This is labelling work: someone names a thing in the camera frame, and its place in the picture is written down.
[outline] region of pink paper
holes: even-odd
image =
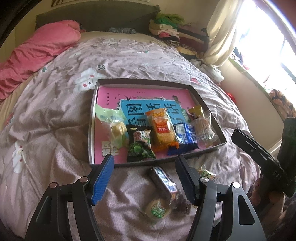
[[[155,97],[164,97],[167,100],[174,100],[177,96],[183,109],[194,107],[196,104],[190,97],[188,90],[160,90],[160,89],[134,89],[134,88],[109,88],[100,86],[98,90],[97,104],[103,108],[117,109],[121,99],[155,99]],[[119,151],[107,145],[108,137],[102,130],[100,121],[96,118],[94,128],[94,161],[95,164],[101,164],[104,154],[113,154],[116,164],[126,163],[127,148],[121,148]],[[157,152],[156,158],[166,158],[167,153]]]

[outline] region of beige curtain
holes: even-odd
[[[209,48],[203,59],[206,64],[222,66],[238,40],[236,21],[244,0],[220,0],[207,25]]]

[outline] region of bedspread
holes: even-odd
[[[41,69],[17,101],[0,134],[0,218],[24,237],[49,183],[75,182],[90,172],[88,125],[93,88],[100,78],[137,78],[192,85],[204,99],[227,139],[220,149],[189,159],[217,174],[216,182],[237,181],[248,191],[259,167],[231,142],[240,128],[250,135],[235,104],[205,74],[171,47],[132,40],[95,38],[79,43]],[[161,165],[181,187],[174,163]],[[151,225],[142,214],[157,194],[149,167],[116,168],[101,202],[94,207],[105,240],[186,240],[190,215],[171,213]],[[217,204],[215,220],[221,217]],[[79,240],[69,206],[73,239]]]

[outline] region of blue gripper pad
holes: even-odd
[[[106,163],[104,164],[100,174],[98,175],[98,178],[94,183],[93,195],[91,197],[91,202],[93,206],[96,205],[96,203],[98,201],[101,201],[101,199],[103,198],[107,184],[110,180],[111,174],[114,169],[114,157],[108,156],[106,158],[107,158]]]

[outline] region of pink blanket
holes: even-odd
[[[0,63],[0,103],[23,81],[57,55],[72,47],[81,37],[79,23],[65,20],[40,27]]]

